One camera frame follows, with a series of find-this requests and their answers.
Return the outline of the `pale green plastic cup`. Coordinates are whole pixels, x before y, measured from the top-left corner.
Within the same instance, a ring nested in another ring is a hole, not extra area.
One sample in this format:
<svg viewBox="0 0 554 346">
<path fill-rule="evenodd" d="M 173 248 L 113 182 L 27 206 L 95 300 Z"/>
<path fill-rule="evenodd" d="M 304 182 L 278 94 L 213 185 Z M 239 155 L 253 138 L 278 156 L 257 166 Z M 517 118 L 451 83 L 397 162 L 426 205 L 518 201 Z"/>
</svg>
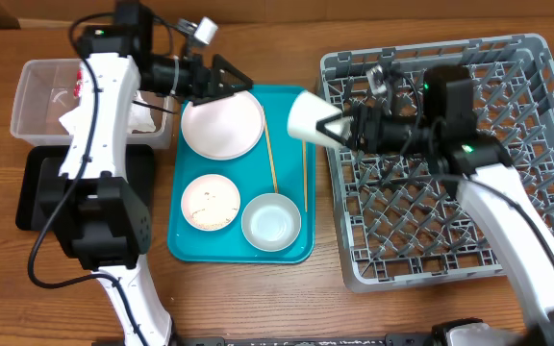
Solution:
<svg viewBox="0 0 554 346">
<path fill-rule="evenodd" d="M 315 144 L 316 121 L 343 111 L 309 91 L 300 92 L 290 108 L 287 130 L 292 138 Z"/>
</svg>

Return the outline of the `white paper napkin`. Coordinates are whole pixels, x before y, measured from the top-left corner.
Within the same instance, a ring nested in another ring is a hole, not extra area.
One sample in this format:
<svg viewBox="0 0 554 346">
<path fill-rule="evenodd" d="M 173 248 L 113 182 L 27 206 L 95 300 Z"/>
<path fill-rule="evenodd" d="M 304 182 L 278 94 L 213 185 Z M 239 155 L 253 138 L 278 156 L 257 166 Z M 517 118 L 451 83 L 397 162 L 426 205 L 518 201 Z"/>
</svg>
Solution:
<svg viewBox="0 0 554 346">
<path fill-rule="evenodd" d="M 76 119 L 79 113 L 80 108 L 76 107 L 59 118 L 60 123 L 71 136 L 75 133 Z M 132 105 L 128 119 L 127 133 L 131 134 L 133 131 L 142 133 L 153 133 L 156 131 L 156 125 L 149 108 L 137 104 Z"/>
</svg>

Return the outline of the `red snack wrapper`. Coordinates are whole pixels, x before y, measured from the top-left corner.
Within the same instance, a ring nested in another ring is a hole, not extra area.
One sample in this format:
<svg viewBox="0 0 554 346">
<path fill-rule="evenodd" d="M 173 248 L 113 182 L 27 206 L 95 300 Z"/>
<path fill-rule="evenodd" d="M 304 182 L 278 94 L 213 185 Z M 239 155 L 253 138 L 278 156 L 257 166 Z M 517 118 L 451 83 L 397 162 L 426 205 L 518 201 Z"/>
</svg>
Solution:
<svg viewBox="0 0 554 346">
<path fill-rule="evenodd" d="M 76 82 L 73 89 L 73 96 L 76 99 L 79 99 L 82 95 L 83 84 L 84 84 L 83 71 L 81 68 L 79 68 L 76 73 Z"/>
</svg>

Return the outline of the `small pink bowl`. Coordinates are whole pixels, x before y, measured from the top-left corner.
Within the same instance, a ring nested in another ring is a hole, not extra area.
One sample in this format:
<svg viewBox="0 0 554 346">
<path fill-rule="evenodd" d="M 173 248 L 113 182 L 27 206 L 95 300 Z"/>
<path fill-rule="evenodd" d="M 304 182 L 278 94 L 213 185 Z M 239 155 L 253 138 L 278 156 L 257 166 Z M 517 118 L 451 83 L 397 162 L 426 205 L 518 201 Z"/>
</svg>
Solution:
<svg viewBox="0 0 554 346">
<path fill-rule="evenodd" d="M 194 179 L 184 189 L 181 212 L 193 228 L 214 232 L 236 219 L 240 201 L 239 190 L 230 179 L 206 174 Z"/>
</svg>

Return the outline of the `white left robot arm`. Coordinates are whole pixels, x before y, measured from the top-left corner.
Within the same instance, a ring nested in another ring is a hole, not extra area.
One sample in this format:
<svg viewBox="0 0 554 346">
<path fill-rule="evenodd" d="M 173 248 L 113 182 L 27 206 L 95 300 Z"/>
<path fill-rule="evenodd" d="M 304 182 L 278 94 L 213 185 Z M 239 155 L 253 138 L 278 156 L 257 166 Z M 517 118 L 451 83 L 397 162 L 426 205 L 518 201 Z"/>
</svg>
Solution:
<svg viewBox="0 0 554 346">
<path fill-rule="evenodd" d="M 84 281 L 102 285 L 127 345 L 178 340 L 148 265 L 150 211 L 127 179 L 127 127 L 135 95 L 149 91 L 203 105 L 253 86 L 219 55 L 210 65 L 203 63 L 200 50 L 217 32 L 212 20 L 183 19 L 168 26 L 185 39 L 179 58 L 154 52 L 158 21 L 139 1 L 119 1 L 112 12 L 70 25 L 67 37 L 82 77 L 78 122 L 58 174 L 42 179 L 37 193 L 47 217 L 43 231 L 79 261 Z"/>
</svg>

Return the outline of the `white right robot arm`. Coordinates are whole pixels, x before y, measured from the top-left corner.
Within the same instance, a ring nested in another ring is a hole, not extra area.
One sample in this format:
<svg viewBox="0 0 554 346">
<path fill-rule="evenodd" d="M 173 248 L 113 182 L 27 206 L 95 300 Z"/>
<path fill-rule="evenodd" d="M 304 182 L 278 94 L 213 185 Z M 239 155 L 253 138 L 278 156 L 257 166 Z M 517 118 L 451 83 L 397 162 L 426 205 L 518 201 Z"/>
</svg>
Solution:
<svg viewBox="0 0 554 346">
<path fill-rule="evenodd" d="M 421 86 L 380 66 L 366 76 L 373 93 L 388 91 L 390 80 L 404 80 L 415 96 L 415 116 L 350 105 L 318 119 L 315 130 L 365 154 L 421 155 L 432 178 L 483 232 L 516 292 L 527 332 L 513 344 L 554 345 L 554 236 L 501 141 L 478 130 L 468 69 L 432 67 Z"/>
</svg>

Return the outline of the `grey dishwasher rack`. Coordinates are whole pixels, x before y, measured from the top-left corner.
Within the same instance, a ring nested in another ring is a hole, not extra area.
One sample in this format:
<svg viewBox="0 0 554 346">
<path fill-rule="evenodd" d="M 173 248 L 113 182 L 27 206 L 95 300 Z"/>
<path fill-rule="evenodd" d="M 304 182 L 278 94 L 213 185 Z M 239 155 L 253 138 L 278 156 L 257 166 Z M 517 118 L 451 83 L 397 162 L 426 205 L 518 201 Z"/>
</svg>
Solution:
<svg viewBox="0 0 554 346">
<path fill-rule="evenodd" d="M 403 112 L 415 110 L 422 74 L 466 67 L 478 127 L 512 156 L 533 206 L 554 235 L 554 60 L 543 37 L 524 34 L 329 53 L 318 93 L 338 108 L 375 106 L 365 74 L 382 64 L 407 75 Z M 499 276 L 490 245 L 471 218 L 430 178 L 419 156 L 327 153 L 345 285 L 363 293 Z"/>
</svg>

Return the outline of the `clear plastic waste bin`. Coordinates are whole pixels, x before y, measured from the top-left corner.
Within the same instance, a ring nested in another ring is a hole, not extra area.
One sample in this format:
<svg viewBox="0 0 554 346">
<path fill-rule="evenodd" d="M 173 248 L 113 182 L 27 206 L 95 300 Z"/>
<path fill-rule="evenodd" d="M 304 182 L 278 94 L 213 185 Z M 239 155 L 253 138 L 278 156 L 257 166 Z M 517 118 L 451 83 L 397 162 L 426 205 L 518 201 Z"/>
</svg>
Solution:
<svg viewBox="0 0 554 346">
<path fill-rule="evenodd" d="M 78 59 L 32 60 L 25 63 L 13 102 L 11 134 L 34 146 L 68 145 L 72 136 L 63 127 L 60 117 L 75 109 Z M 147 106 L 156 130 L 135 131 L 128 135 L 130 144 L 147 144 L 154 149 L 167 149 L 172 137 L 174 101 L 143 91 L 140 101 Z"/>
</svg>

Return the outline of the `wooden chopstick right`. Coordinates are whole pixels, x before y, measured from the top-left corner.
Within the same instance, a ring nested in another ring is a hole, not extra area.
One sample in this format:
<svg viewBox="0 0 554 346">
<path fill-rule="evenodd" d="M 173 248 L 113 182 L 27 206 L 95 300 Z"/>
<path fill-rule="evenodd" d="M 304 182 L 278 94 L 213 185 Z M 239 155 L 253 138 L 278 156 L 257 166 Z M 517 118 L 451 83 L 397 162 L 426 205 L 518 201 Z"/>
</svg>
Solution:
<svg viewBox="0 0 554 346">
<path fill-rule="evenodd" d="M 303 170 L 303 198 L 304 211 L 308 212 L 308 160 L 307 160 L 307 142 L 302 141 L 302 170 Z"/>
</svg>

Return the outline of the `wooden chopstick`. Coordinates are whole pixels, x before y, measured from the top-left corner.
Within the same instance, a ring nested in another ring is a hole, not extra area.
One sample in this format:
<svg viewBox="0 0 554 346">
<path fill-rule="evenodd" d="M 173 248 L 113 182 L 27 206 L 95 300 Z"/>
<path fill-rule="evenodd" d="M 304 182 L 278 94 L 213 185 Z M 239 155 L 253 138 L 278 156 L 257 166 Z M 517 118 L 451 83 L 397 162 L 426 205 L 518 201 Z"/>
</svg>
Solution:
<svg viewBox="0 0 554 346">
<path fill-rule="evenodd" d="M 269 160 L 269 166 L 270 166 L 270 172 L 271 172 L 271 180 L 272 180 L 274 193 L 278 194 L 279 193 L 279 186 L 278 186 L 278 181 L 277 181 L 277 177 L 276 177 L 276 169 L 275 169 L 274 158 L 273 158 L 273 153 L 272 153 L 270 133 L 269 133 L 268 123 L 267 123 L 267 115 L 266 115 L 264 106 L 262 106 L 262 111 L 263 111 L 263 115 L 264 115 L 264 136 L 265 136 L 265 141 L 266 141 L 266 148 L 267 148 L 267 154 L 268 154 L 268 160 Z"/>
<path fill-rule="evenodd" d="M 307 160 L 307 142 L 302 141 L 302 170 L 303 170 L 303 198 L 304 211 L 308 212 L 308 160 Z"/>
</svg>

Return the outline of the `large pink plate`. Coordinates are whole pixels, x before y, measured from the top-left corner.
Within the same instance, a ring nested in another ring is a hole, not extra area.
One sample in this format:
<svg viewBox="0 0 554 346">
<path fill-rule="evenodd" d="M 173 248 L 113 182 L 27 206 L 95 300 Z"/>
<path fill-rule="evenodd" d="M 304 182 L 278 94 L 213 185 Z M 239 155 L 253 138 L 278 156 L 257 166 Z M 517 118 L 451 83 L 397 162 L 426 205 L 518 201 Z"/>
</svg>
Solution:
<svg viewBox="0 0 554 346">
<path fill-rule="evenodd" d="M 206 159 L 227 161 L 249 152 L 264 133 L 264 109 L 248 91 L 203 105 L 188 103 L 181 131 L 193 152 Z"/>
</svg>

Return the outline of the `wooden chopstick left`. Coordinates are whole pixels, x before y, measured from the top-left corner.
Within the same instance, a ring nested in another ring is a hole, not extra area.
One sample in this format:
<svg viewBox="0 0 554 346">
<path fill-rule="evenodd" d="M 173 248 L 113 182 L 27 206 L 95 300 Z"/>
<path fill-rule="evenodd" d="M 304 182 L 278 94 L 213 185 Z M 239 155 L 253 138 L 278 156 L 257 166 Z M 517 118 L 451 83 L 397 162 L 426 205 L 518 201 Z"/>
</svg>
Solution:
<svg viewBox="0 0 554 346">
<path fill-rule="evenodd" d="M 276 177 L 276 169 L 275 169 L 274 158 L 273 158 L 273 153 L 272 153 L 270 133 L 269 133 L 268 123 L 267 123 L 267 115 L 266 115 L 264 106 L 262 106 L 262 111 L 263 111 L 263 115 L 264 115 L 264 136 L 265 136 L 265 141 L 266 141 L 266 148 L 267 148 L 267 154 L 268 154 L 268 160 L 269 160 L 269 166 L 270 166 L 270 172 L 271 172 L 271 180 L 272 180 L 274 193 L 278 194 L 279 193 L 279 186 L 278 186 L 278 181 L 277 181 L 277 177 Z"/>
</svg>

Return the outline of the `black plastic tray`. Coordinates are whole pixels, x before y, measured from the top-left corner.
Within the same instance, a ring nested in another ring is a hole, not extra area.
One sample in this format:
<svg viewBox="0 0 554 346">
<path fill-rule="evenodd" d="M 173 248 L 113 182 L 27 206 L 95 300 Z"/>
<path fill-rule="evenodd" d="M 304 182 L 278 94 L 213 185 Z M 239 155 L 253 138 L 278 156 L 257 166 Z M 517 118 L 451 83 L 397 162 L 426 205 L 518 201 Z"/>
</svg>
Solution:
<svg viewBox="0 0 554 346">
<path fill-rule="evenodd" d="M 48 175 L 57 177 L 68 149 L 68 145 L 37 146 L 29 152 L 15 217 L 15 225 L 19 230 L 40 231 L 45 224 L 47 217 L 36 202 L 42 167 L 45 163 L 50 163 L 53 169 L 48 172 Z M 149 145 L 127 145 L 127 180 L 149 212 L 152 212 L 153 207 L 155 167 L 154 151 Z"/>
</svg>

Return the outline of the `grey green bowl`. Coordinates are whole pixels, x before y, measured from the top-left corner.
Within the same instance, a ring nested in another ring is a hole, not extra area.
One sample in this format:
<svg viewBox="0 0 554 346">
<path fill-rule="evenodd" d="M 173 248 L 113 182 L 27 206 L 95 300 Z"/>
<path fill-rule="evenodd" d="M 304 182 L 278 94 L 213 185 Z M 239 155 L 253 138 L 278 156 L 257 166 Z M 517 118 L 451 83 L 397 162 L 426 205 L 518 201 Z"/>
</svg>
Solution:
<svg viewBox="0 0 554 346">
<path fill-rule="evenodd" d="M 254 248 L 269 253 L 285 250 L 302 227 L 299 208 L 285 195 L 266 193 L 252 199 L 241 215 L 244 238 Z"/>
</svg>

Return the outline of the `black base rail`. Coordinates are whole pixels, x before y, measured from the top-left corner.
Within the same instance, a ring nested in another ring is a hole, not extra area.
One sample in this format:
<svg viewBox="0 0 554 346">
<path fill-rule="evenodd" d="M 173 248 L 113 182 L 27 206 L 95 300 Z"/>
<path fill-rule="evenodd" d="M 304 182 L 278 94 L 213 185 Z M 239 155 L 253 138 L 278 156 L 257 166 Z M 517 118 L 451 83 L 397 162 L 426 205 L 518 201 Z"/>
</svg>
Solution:
<svg viewBox="0 0 554 346">
<path fill-rule="evenodd" d="M 180 346 L 540 346 L 554 345 L 547 326 L 534 327 L 526 334 L 495 329 L 480 319 L 468 318 L 441 323 L 425 333 L 390 333 L 384 336 L 247 338 L 175 336 L 170 345 Z"/>
</svg>

